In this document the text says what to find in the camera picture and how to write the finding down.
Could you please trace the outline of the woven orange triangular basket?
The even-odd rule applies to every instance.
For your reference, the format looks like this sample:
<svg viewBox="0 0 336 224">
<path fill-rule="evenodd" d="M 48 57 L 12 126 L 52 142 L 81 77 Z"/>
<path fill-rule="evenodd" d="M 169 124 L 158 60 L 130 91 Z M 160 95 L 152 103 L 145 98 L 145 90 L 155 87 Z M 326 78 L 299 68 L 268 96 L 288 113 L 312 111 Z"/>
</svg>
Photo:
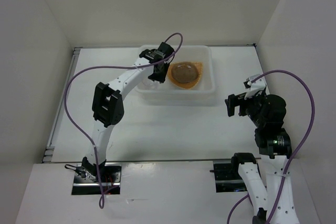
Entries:
<svg viewBox="0 0 336 224">
<path fill-rule="evenodd" d="M 170 82 L 175 85 L 176 87 L 178 88 L 181 88 L 181 89 L 185 89 L 185 90 L 190 90 L 190 89 L 193 89 L 194 87 L 196 87 L 198 85 L 198 83 L 200 82 L 201 78 L 202 78 L 202 74 L 203 74 L 203 64 L 201 62 L 191 62 L 193 63 L 194 65 L 196 65 L 198 71 L 199 71 L 199 76 L 198 78 L 191 82 L 191 83 L 187 83 L 187 84 L 181 84 L 181 83 L 177 83 L 175 82 L 171 77 L 170 77 L 170 70 L 171 70 L 171 67 L 176 64 L 176 63 L 173 63 L 172 65 L 169 66 L 169 69 L 168 69 L 168 72 L 167 72 L 167 77 L 168 79 L 170 80 Z"/>
</svg>

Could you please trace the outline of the clear glass cup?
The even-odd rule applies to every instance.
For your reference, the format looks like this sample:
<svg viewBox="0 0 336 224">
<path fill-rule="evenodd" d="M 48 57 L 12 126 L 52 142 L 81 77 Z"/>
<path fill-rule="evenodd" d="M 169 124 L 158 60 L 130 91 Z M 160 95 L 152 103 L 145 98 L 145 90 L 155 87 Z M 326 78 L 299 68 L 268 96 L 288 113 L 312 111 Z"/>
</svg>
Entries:
<svg viewBox="0 0 336 224">
<path fill-rule="evenodd" d="M 159 82 L 150 80 L 148 78 L 143 79 L 142 81 L 143 89 L 144 90 L 155 90 L 160 85 Z"/>
</svg>

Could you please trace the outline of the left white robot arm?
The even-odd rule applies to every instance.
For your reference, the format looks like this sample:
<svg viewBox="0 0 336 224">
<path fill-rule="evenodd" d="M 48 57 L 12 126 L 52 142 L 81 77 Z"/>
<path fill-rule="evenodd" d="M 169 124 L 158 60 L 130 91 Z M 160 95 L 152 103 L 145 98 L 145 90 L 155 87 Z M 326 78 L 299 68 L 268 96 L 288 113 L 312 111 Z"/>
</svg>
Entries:
<svg viewBox="0 0 336 224">
<path fill-rule="evenodd" d="M 98 182 L 104 177 L 110 136 L 124 116 L 123 100 L 145 78 L 163 83 L 170 65 L 167 58 L 173 53 L 173 47 L 162 42 L 157 49 L 142 51 L 132 69 L 108 83 L 100 82 L 96 85 L 92 103 L 95 123 L 91 139 L 94 144 L 81 163 L 91 181 Z"/>
</svg>

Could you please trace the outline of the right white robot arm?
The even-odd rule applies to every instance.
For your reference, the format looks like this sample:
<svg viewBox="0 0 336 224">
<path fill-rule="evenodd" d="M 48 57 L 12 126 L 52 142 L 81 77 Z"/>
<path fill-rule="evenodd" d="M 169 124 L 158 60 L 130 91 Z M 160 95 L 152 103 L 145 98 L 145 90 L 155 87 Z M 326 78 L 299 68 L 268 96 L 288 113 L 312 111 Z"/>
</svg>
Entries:
<svg viewBox="0 0 336 224">
<path fill-rule="evenodd" d="M 228 116 L 239 108 L 240 116 L 249 117 L 255 124 L 255 142 L 265 169 L 262 180 L 257 161 L 251 153 L 235 153 L 230 172 L 242 178 L 248 198 L 254 208 L 253 223 L 299 223 L 296 214 L 289 171 L 285 170 L 292 150 L 290 137 L 283 120 L 286 102 L 277 95 L 261 91 L 245 98 L 231 94 L 225 100 Z"/>
</svg>

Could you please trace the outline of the white plastic bin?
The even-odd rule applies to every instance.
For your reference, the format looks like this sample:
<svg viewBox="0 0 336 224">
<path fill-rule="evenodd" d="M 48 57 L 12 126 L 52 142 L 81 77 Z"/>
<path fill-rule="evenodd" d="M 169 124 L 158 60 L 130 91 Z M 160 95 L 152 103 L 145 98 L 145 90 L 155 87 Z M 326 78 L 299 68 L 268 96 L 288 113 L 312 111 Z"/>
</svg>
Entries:
<svg viewBox="0 0 336 224">
<path fill-rule="evenodd" d="M 212 53 L 207 46 L 182 46 L 173 62 L 201 62 L 203 74 L 196 87 L 185 90 L 173 85 L 166 75 L 165 82 L 155 90 L 144 90 L 142 82 L 135 91 L 148 104 L 152 105 L 176 105 L 176 106 L 208 106 L 215 100 L 215 77 L 213 71 Z"/>
</svg>

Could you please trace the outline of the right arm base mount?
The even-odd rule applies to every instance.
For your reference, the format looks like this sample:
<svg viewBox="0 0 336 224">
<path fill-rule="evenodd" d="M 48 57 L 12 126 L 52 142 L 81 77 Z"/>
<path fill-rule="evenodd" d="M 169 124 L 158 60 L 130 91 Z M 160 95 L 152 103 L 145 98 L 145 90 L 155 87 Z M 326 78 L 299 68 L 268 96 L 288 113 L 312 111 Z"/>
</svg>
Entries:
<svg viewBox="0 0 336 224">
<path fill-rule="evenodd" d="M 251 153 L 236 153 L 231 159 L 213 161 L 216 191 L 247 191 L 253 197 L 267 195 L 256 158 Z"/>
</svg>

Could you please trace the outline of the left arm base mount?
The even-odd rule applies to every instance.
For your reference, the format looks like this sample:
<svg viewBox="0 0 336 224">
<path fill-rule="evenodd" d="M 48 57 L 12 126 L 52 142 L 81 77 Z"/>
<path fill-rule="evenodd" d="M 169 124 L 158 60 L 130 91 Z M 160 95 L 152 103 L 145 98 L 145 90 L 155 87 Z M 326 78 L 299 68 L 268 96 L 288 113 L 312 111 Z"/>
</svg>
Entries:
<svg viewBox="0 0 336 224">
<path fill-rule="evenodd" d="M 97 179 L 90 177 L 80 165 L 66 164 L 65 169 L 75 172 L 72 195 L 100 195 L 100 186 Z M 121 189 L 121 170 L 119 165 L 107 165 L 104 168 L 101 182 L 106 195 L 119 195 Z"/>
</svg>

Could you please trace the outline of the aluminium table edge rail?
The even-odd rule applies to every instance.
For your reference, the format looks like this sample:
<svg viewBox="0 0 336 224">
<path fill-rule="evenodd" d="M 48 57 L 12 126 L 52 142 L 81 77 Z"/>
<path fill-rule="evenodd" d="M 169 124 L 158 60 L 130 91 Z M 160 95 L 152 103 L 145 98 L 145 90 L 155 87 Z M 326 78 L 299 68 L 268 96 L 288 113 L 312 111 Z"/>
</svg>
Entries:
<svg viewBox="0 0 336 224">
<path fill-rule="evenodd" d="M 46 148 L 44 150 L 44 155 L 42 158 L 42 163 L 51 163 L 52 162 L 52 156 L 54 153 L 54 149 L 56 146 L 56 141 L 57 141 L 57 135 L 59 132 L 59 127 L 63 118 L 63 114 L 64 114 L 64 94 L 65 94 L 65 89 L 66 86 L 68 84 L 68 81 L 72 78 L 72 76 L 75 73 L 75 69 L 76 69 L 76 65 L 77 65 L 77 61 L 80 55 L 80 51 L 81 51 L 82 47 L 75 47 L 71 56 L 71 62 L 70 62 L 70 66 L 68 69 L 68 73 L 65 79 L 65 84 L 62 90 L 62 95 L 58 104 L 58 108 L 56 111 L 56 115 L 53 121 L 53 125 L 50 131 L 50 135 L 48 138 L 48 142 L 46 145 Z"/>
</svg>

